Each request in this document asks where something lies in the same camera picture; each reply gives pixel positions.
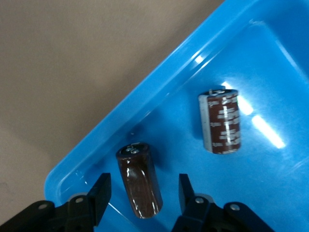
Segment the blue tray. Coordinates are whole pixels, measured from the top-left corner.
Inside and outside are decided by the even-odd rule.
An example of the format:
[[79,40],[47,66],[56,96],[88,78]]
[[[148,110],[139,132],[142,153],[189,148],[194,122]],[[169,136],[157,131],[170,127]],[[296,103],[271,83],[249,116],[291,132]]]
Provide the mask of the blue tray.
[[[170,231],[187,173],[220,207],[243,202],[275,231],[309,231],[308,38],[308,0],[226,0],[50,172],[46,198],[61,205],[110,172],[96,231]],[[231,155],[202,142],[197,96],[219,85],[240,92],[242,147]],[[156,148],[164,201],[146,220],[133,215],[115,158],[136,141]]]

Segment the gray stripe on capacitor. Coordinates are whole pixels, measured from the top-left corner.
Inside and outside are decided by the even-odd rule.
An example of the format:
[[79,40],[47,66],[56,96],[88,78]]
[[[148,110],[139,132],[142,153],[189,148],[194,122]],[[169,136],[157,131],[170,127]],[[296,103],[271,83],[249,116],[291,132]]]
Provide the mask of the gray stripe on capacitor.
[[228,154],[240,148],[238,91],[210,90],[199,95],[204,147],[212,153]]

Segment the brown capacitor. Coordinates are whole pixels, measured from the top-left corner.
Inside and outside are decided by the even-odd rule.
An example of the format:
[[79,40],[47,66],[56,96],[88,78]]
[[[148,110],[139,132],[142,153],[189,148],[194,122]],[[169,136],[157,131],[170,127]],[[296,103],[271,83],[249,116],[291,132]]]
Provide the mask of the brown capacitor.
[[161,210],[163,201],[149,145],[124,146],[116,157],[133,212],[138,218],[153,217]]
[[210,90],[199,95],[204,147],[215,154],[228,154],[240,148],[238,91]]

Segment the cylindrical object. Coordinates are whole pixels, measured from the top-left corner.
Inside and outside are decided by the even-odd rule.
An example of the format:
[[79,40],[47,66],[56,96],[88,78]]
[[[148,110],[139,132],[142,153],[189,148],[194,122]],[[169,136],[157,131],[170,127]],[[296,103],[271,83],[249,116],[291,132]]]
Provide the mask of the cylindrical object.
[[116,157],[133,212],[138,218],[153,217],[161,210],[163,201],[149,145],[124,146]]
[[210,90],[199,95],[204,147],[215,154],[228,154],[240,148],[238,91]]

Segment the capacitor without visible text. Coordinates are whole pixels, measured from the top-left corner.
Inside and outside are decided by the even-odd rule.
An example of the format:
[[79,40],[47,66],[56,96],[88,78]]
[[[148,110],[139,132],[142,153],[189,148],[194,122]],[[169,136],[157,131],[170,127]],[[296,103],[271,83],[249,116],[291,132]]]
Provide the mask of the capacitor without visible text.
[[124,146],[116,157],[133,212],[138,218],[153,217],[161,210],[163,201],[149,145]]
[[204,147],[215,154],[228,154],[240,148],[238,91],[210,90],[199,95]]

